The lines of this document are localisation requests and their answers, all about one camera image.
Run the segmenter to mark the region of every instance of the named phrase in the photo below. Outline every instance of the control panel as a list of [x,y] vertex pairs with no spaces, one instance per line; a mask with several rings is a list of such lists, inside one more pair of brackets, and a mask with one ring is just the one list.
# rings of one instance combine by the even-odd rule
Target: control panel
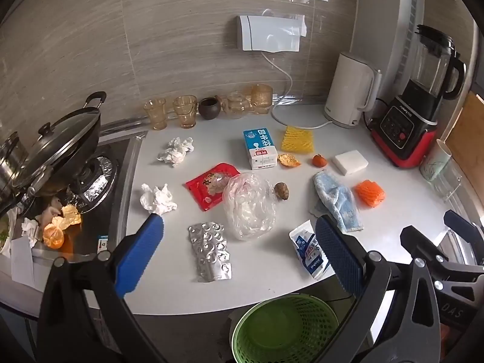
[[414,124],[396,106],[392,106],[381,121],[380,128],[395,146],[403,149],[412,134]]

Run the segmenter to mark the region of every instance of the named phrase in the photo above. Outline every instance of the blue and white milk carton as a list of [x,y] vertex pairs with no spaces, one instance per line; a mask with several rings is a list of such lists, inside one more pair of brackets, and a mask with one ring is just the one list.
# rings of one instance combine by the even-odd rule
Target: blue and white milk carton
[[277,164],[277,150],[267,128],[244,131],[244,139],[252,170],[271,168]]

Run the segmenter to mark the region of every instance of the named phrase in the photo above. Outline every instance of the yellow foam net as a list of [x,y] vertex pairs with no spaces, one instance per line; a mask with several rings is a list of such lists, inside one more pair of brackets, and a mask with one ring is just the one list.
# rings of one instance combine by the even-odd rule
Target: yellow foam net
[[308,129],[287,127],[281,150],[302,154],[314,153],[313,133]]

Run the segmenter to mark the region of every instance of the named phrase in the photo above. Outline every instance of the white cable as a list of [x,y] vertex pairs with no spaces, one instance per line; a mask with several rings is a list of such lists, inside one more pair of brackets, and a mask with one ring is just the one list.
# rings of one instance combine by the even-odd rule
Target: white cable
[[275,101],[274,105],[270,108],[270,115],[272,116],[272,118],[275,121],[277,121],[278,123],[280,123],[282,125],[285,125],[286,127],[290,126],[290,127],[294,127],[294,128],[298,128],[298,129],[317,129],[317,128],[321,128],[321,127],[324,127],[325,125],[328,125],[328,124],[331,124],[332,123],[332,121],[326,121],[324,124],[318,125],[316,127],[297,127],[297,126],[294,126],[294,125],[286,124],[284,121],[280,121],[279,118],[277,118],[274,115],[274,109],[281,103],[281,101],[287,96],[287,94],[289,94],[289,92],[292,89],[292,83],[293,83],[293,81],[292,81],[291,75],[289,75],[286,71],[284,71],[283,69],[279,68],[272,61],[270,61],[267,58],[267,56],[264,54],[264,52],[260,52],[260,54],[262,54],[262,57],[264,57],[270,65],[272,65],[275,69],[279,70],[285,76],[287,76],[289,78],[289,81],[290,81],[289,89],[287,89],[287,91],[284,93],[284,95],[280,96],[279,99],[277,101]]

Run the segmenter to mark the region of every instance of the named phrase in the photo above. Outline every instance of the stove burner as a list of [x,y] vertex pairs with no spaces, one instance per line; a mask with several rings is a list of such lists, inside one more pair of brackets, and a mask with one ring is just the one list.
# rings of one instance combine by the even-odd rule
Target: stove burner
[[83,194],[101,175],[103,175],[103,168],[101,167],[100,160],[98,158],[91,158],[87,161],[86,166],[84,166],[76,181],[71,184],[72,192],[77,195]]
[[104,155],[87,161],[77,180],[67,189],[67,201],[74,204],[81,214],[100,204],[117,177],[117,165]]

